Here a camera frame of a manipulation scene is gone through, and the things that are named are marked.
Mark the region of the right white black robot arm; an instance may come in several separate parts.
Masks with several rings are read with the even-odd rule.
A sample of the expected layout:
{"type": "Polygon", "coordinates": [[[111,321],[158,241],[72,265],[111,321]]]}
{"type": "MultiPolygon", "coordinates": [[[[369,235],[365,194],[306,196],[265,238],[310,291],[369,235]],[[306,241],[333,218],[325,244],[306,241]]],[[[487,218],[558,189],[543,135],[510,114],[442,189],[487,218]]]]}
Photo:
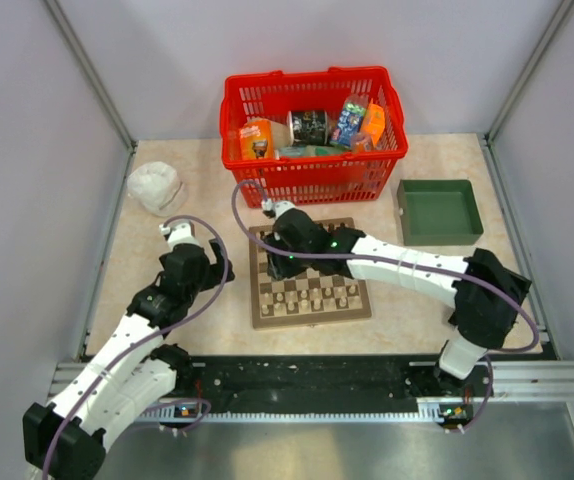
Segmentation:
{"type": "Polygon", "coordinates": [[[262,210],[273,221],[263,239],[272,279],[288,279],[311,268],[406,288],[451,308],[455,333],[433,372],[436,388],[448,396],[469,385],[471,371],[485,354],[503,348],[531,287],[530,280],[485,249],[475,249],[468,257],[430,254],[350,227],[326,229],[289,201],[266,201],[262,210]]]}

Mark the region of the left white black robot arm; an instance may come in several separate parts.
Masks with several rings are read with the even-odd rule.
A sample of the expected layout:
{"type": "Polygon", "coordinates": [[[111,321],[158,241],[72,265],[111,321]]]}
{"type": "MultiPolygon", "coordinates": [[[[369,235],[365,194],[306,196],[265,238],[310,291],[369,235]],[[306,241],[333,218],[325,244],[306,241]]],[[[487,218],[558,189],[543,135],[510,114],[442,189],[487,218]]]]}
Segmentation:
{"type": "Polygon", "coordinates": [[[92,479],[113,444],[154,402],[193,387],[188,355],[164,340],[198,317],[191,309],[204,291],[219,295],[233,280],[221,238],[209,260],[187,237],[161,256],[154,282],[139,291],[101,350],[52,400],[32,404],[22,419],[26,461],[37,479],[92,479]]]}

